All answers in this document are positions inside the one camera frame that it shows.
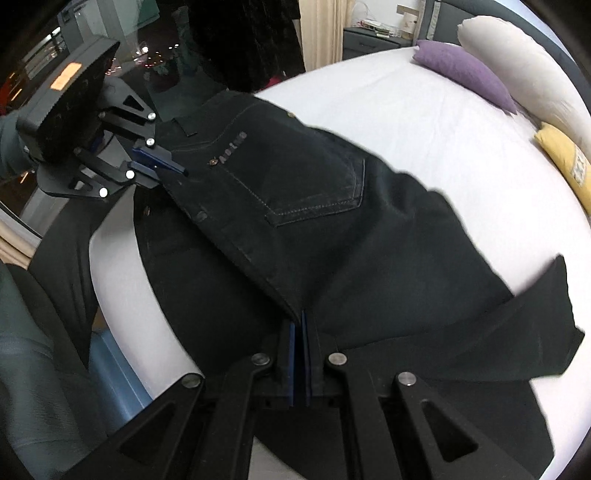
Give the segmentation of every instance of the metal screw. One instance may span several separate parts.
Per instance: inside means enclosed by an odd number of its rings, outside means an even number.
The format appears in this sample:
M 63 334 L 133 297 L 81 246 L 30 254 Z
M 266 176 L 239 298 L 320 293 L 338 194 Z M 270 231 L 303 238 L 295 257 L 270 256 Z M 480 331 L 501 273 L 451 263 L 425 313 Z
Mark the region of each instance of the metal screw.
M 201 377 L 197 374 L 187 374 L 181 380 L 185 388 L 197 388 L 201 385 Z
M 411 372 L 402 372 L 401 374 L 398 374 L 398 381 L 406 387 L 412 387 L 417 383 L 417 377 Z
M 269 356 L 265 353 L 255 353 L 252 356 L 251 360 L 252 360 L 252 363 L 254 363 L 258 367 L 262 367 L 264 365 L 267 365 L 271 361 Z
M 344 353 L 335 352 L 329 355 L 329 362 L 333 365 L 344 365 L 347 363 L 347 356 Z

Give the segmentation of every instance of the yellow pillow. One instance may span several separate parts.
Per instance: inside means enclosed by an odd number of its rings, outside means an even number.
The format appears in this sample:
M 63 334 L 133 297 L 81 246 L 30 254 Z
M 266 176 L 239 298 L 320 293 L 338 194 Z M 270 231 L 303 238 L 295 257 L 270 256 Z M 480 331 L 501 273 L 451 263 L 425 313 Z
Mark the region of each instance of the yellow pillow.
M 564 133 L 542 122 L 542 130 L 535 140 L 554 161 L 560 173 L 569 182 L 575 195 L 591 215 L 591 165 L 580 148 Z

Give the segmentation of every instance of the purple pillow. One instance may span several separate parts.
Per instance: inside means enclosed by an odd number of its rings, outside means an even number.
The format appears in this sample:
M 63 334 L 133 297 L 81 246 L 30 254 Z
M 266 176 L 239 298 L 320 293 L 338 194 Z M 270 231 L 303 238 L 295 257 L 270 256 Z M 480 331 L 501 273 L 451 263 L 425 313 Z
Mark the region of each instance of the purple pillow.
M 413 57 L 428 69 L 450 78 L 511 113 L 517 107 L 507 87 L 492 70 L 463 48 L 438 41 L 419 40 Z

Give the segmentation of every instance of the headboard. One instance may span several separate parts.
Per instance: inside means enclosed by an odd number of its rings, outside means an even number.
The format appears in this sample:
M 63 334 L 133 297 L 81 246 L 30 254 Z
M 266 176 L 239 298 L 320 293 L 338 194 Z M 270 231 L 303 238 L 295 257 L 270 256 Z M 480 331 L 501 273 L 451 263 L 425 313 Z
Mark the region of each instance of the headboard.
M 542 45 L 573 82 L 591 112 L 591 86 L 577 64 L 556 43 L 507 7 L 494 0 L 423 0 L 416 39 L 436 40 L 459 45 L 457 26 L 467 18 L 489 15 L 502 18 L 522 29 Z

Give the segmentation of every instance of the white bed sheet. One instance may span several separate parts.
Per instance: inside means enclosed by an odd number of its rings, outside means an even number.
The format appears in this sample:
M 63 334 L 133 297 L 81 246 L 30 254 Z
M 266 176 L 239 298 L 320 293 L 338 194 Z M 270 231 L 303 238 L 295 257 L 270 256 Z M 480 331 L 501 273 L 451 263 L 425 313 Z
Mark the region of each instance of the white bed sheet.
M 441 191 L 514 293 L 563 254 L 574 318 L 580 328 L 591 331 L 591 229 L 560 173 L 532 141 L 535 126 L 524 115 L 505 114 L 414 64 L 413 54 L 408 48 L 360 57 L 259 96 Z M 195 371 L 197 366 L 187 359 L 154 304 L 137 251 L 131 204 L 109 214 L 93 237 L 90 259 L 105 319 L 150 394 L 155 397 L 184 373 Z M 117 267 L 123 263 L 125 268 Z M 129 291 L 121 289 L 126 275 Z M 138 310 L 144 297 L 146 308 Z M 564 375 L 532 381 L 556 451 L 543 480 L 557 478 L 591 425 L 590 361 L 591 340 L 586 338 Z M 293 478 L 293 472 L 263 454 L 264 460 L 253 457 L 251 479 Z M 257 465 L 262 469 L 254 475 Z

